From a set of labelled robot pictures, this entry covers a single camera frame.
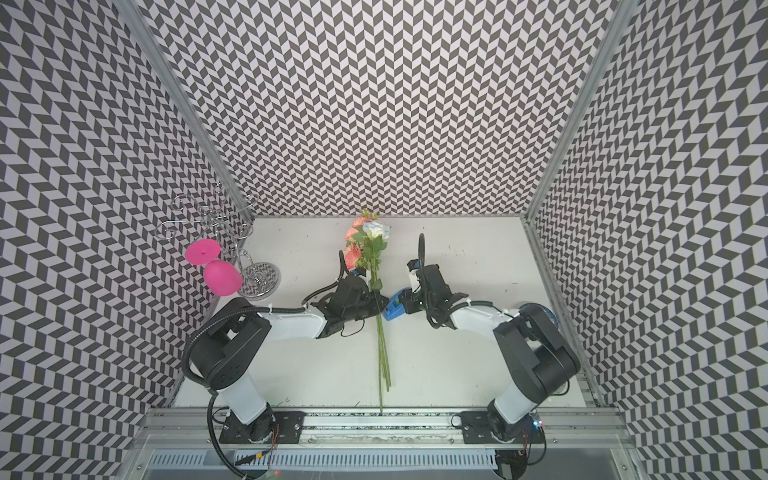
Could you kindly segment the pink wine glass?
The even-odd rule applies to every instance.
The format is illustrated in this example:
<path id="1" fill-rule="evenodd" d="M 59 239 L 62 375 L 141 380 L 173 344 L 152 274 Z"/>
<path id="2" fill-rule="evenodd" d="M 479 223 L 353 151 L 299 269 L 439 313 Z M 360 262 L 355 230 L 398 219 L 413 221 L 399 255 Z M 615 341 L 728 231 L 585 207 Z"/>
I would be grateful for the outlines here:
<path id="1" fill-rule="evenodd" d="M 230 262 L 220 259 L 221 244 L 214 239 L 200 239 L 193 242 L 184 252 L 187 262 L 203 267 L 203 280 L 216 296 L 229 296 L 243 285 L 243 277 Z"/>

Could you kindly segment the blue tape dispenser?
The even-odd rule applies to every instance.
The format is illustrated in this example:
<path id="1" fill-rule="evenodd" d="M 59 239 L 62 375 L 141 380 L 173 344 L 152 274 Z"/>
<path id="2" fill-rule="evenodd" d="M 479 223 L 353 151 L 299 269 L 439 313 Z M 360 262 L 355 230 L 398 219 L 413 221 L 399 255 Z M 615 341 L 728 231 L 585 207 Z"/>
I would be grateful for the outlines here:
<path id="1" fill-rule="evenodd" d="M 404 289 L 396 292 L 391 298 L 387 306 L 382 312 L 383 318 L 386 321 L 392 321 L 402 315 L 406 314 L 405 306 L 402 303 L 401 295 L 405 292 Z"/>

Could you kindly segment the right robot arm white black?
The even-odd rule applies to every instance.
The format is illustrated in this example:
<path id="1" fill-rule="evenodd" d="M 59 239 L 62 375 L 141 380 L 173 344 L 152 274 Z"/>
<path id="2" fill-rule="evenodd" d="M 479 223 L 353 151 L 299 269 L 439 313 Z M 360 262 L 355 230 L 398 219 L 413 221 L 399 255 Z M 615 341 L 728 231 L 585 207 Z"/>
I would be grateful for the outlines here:
<path id="1" fill-rule="evenodd" d="M 488 300 L 454 292 L 440 267 L 426 262 L 426 240 L 418 239 L 417 258 L 408 262 L 411 287 L 400 295 L 405 312 L 423 312 L 434 329 L 449 328 L 494 341 L 511 381 L 487 406 L 480 427 L 499 443 L 532 436 L 540 424 L 534 410 L 569 385 L 581 369 L 574 349 L 560 333 L 554 314 L 527 303 L 512 314 Z"/>

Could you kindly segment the artificial rose bouquet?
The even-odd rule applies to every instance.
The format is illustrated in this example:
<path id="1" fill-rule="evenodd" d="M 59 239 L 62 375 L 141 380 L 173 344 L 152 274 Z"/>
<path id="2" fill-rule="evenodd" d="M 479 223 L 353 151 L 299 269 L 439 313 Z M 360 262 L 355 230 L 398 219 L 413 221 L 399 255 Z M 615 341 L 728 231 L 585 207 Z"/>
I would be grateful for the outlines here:
<path id="1" fill-rule="evenodd" d="M 383 224 L 378 215 L 369 209 L 362 209 L 360 215 L 353 220 L 352 226 L 345 233 L 345 248 L 342 250 L 345 266 L 348 270 L 363 269 L 366 271 L 369 290 L 376 301 L 376 333 L 378 356 L 378 403 L 379 411 L 383 412 L 384 394 L 392 386 L 384 319 L 382 311 L 387 305 L 380 298 L 383 288 L 380 277 L 381 257 L 386 250 L 390 236 L 390 227 Z"/>

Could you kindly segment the aluminium mounting rail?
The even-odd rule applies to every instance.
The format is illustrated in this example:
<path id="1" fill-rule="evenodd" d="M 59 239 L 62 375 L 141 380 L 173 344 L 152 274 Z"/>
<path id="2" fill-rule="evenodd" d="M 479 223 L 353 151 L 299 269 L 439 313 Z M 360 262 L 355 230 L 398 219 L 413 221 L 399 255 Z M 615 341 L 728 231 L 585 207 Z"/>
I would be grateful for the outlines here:
<path id="1" fill-rule="evenodd" d="M 280 473 L 439 470 L 518 475 L 571 471 L 641 479 L 639 456 L 617 410 L 542 407 L 507 441 L 480 409 L 277 407 L 267 436 L 251 440 L 225 407 L 155 409 L 145 418 L 121 473 L 227 474 L 231 467 Z"/>

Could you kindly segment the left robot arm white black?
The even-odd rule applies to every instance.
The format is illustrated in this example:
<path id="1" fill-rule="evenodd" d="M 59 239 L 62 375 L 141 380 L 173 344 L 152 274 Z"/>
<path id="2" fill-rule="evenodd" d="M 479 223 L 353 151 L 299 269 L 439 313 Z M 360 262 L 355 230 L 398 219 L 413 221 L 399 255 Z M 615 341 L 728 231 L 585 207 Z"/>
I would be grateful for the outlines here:
<path id="1" fill-rule="evenodd" d="M 384 313 L 389 298 L 369 285 L 367 271 L 339 257 L 336 280 L 309 295 L 299 307 L 256 306 L 243 297 L 229 301 L 188 339 L 182 355 L 186 379 L 203 386 L 230 410 L 224 422 L 242 442 L 279 437 L 272 406 L 249 373 L 259 350 L 288 340 L 319 340 L 341 333 L 349 322 Z"/>

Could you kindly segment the blue patterned bowl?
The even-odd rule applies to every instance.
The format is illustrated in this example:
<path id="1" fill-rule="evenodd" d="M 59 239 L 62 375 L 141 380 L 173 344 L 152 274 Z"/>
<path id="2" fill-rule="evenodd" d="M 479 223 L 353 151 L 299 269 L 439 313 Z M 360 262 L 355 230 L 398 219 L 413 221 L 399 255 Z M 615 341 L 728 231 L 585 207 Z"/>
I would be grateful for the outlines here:
<path id="1" fill-rule="evenodd" d="M 555 325 L 556 328 L 559 327 L 559 321 L 556 315 L 548 307 L 542 304 L 533 302 L 525 303 L 519 307 L 519 310 L 528 314 L 532 314 L 534 311 L 541 311 L 547 315 L 547 317 Z"/>

